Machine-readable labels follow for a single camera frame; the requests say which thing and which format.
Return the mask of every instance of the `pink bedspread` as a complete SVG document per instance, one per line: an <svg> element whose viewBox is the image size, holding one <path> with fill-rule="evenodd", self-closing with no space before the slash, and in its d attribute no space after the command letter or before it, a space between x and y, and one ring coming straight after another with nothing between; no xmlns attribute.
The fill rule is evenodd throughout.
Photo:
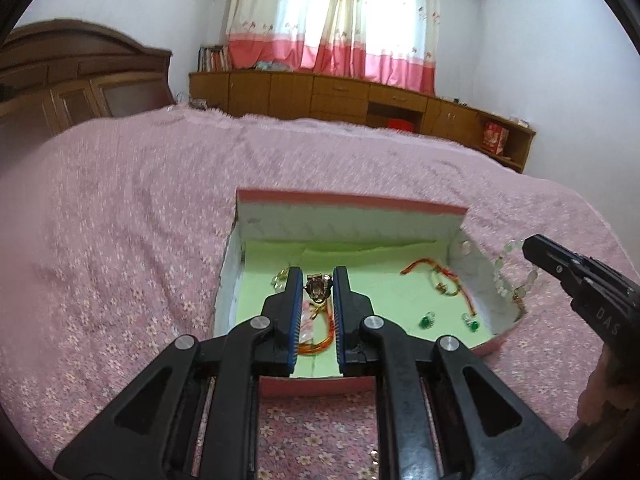
<svg viewBox="0 0 640 480"><path fill-rule="evenodd" d="M212 328L238 187L468 205L490 255L540 232L635 276L576 193L451 142L181 108L91 121L0 179L0 398L44 462L178 334ZM565 436L602 345L549 277L526 305L487 362ZM260 436L262 479L364 476L372 395L265 400Z"/></svg>

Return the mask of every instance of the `row of books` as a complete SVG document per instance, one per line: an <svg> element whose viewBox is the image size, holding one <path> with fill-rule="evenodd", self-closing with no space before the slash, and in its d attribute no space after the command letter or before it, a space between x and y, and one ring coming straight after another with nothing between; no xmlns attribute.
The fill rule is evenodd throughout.
<svg viewBox="0 0 640 480"><path fill-rule="evenodd" d="M232 69L226 45L203 45L198 53L198 72L229 72Z"/></svg>

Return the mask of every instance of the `white curtain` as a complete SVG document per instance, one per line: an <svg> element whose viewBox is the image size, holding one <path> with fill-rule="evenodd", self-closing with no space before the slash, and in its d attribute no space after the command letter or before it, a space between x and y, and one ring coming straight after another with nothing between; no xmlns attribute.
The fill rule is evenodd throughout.
<svg viewBox="0 0 640 480"><path fill-rule="evenodd" d="M236 66L280 60L433 94L439 0L232 0Z"/></svg>

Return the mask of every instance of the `wooden headboard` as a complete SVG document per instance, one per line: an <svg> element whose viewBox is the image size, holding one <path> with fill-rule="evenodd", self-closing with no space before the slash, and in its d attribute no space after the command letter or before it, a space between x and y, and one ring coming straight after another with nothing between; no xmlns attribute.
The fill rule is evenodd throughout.
<svg viewBox="0 0 640 480"><path fill-rule="evenodd" d="M16 28L0 48L0 174L71 126L173 104L170 59L93 23Z"/></svg>

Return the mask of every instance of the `open box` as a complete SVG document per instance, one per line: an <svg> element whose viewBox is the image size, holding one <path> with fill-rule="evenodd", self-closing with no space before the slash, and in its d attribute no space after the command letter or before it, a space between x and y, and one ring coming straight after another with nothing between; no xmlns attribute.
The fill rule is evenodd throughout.
<svg viewBox="0 0 640 480"><path fill-rule="evenodd" d="M346 266L351 289L369 296L376 314L413 336L456 336L480 356L497 350L522 317L519 304L497 293L492 262L460 228L466 208L257 189L239 189L236 202L215 299L214 336L260 314L264 299L275 293L274 275L287 266L301 267L305 275L331 274L334 267ZM464 295L437 291L438 278L432 279L429 266L400 274L422 258L457 274L477 312L477 331L462 319L470 308ZM427 312L435 320L425 329L420 320ZM316 330L326 331L320 316ZM263 378L260 387L265 395L326 395L372 388L372 381L340 377L334 342L315 356L299 355L291 379Z"/></svg>

